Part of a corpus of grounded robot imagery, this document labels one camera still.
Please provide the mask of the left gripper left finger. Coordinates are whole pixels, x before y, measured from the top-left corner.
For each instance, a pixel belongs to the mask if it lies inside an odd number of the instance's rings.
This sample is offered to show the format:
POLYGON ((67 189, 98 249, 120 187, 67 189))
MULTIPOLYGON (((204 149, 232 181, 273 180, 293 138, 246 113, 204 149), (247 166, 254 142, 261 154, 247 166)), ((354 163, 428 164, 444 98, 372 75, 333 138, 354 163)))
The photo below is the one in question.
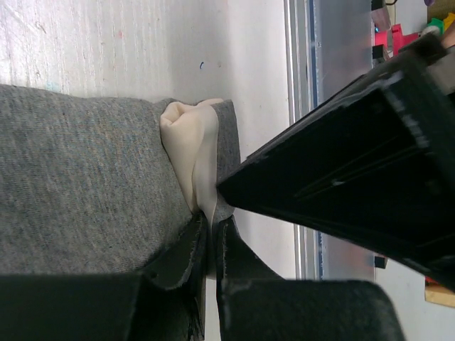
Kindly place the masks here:
POLYGON ((1 277, 2 340, 202 340, 208 222, 121 274, 1 277))

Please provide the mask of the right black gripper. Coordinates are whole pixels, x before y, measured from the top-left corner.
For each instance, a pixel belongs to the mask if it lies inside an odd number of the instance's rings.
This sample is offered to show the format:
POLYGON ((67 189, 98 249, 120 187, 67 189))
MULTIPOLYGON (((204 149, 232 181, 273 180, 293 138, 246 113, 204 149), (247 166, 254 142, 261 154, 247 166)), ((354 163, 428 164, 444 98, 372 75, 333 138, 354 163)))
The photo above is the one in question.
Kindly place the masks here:
POLYGON ((454 286, 454 54, 425 35, 253 153, 232 205, 318 228, 454 286))

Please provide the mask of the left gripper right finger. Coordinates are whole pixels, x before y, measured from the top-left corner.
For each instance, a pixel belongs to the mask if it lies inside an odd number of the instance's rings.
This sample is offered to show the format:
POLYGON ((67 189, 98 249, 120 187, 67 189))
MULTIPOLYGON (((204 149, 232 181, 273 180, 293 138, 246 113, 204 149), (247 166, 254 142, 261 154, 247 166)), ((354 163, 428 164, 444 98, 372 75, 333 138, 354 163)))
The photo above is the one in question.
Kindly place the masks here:
POLYGON ((214 226, 222 340, 403 340, 392 302, 367 281, 286 280, 242 240, 214 226))

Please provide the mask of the grey and cream underwear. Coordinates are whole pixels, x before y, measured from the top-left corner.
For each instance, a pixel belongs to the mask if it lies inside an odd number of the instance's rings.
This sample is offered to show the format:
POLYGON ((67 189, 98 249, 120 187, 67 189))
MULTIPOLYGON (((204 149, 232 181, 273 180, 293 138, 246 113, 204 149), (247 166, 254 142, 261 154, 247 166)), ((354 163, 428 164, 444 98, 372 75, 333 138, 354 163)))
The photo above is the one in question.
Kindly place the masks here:
POLYGON ((240 163, 230 100, 72 97, 1 86, 1 272, 140 269, 189 221, 234 212, 216 183, 240 163))

